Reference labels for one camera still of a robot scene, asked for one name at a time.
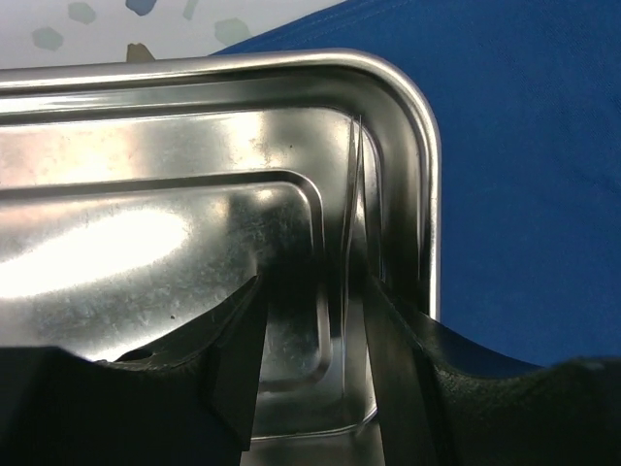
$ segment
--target white background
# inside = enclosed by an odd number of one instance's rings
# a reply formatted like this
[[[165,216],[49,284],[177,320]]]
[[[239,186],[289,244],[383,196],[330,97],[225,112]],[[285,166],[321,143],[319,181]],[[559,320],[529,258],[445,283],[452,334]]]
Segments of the white background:
[[[84,0],[96,12],[90,24],[69,18],[75,0],[4,0],[0,16],[0,68],[125,61],[127,45],[142,43],[156,59],[205,56],[224,49],[214,25],[238,18],[261,34],[343,0],[198,0],[191,20],[186,0],[158,0],[140,17],[125,0]],[[35,46],[32,32],[51,27],[64,40],[58,50]]]

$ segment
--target blue fabric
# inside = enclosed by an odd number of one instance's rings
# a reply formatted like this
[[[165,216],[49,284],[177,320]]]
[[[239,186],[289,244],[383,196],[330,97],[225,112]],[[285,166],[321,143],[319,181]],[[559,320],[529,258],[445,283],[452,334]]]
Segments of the blue fabric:
[[[538,364],[621,355],[621,2],[358,0],[226,52],[347,47],[442,138],[442,321]]]

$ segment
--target metal tray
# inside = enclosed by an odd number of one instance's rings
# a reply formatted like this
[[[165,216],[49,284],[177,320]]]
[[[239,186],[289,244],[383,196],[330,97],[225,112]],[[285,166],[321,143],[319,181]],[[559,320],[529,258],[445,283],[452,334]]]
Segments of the metal tray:
[[[255,437],[357,428],[350,234],[438,318],[439,152],[418,89],[353,51],[4,71],[0,345],[115,359],[278,264],[309,279],[270,310]]]

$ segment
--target black object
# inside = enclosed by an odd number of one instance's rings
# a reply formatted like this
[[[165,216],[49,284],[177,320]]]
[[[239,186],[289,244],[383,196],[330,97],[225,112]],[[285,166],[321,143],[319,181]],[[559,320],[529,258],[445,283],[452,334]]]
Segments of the black object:
[[[239,465],[265,339],[261,282],[117,362],[0,349],[0,463]]]
[[[364,314],[386,466],[621,464],[621,360],[516,361],[374,278]]]

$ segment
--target tray rim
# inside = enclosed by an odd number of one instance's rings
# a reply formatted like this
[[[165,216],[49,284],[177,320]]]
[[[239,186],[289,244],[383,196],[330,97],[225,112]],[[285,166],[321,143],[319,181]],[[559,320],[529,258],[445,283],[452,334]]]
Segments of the tray rim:
[[[157,60],[149,63],[105,63],[45,68],[0,70],[0,97],[58,92],[106,90],[133,85],[180,83],[188,79],[229,73],[247,73],[287,68],[338,67],[371,75],[389,87],[402,101],[404,113],[419,126],[424,157],[421,185],[425,210],[422,222],[428,228],[419,238],[428,245],[429,316],[441,319],[441,140],[431,107],[416,84],[399,68],[376,55],[349,49],[261,52],[205,58]]]

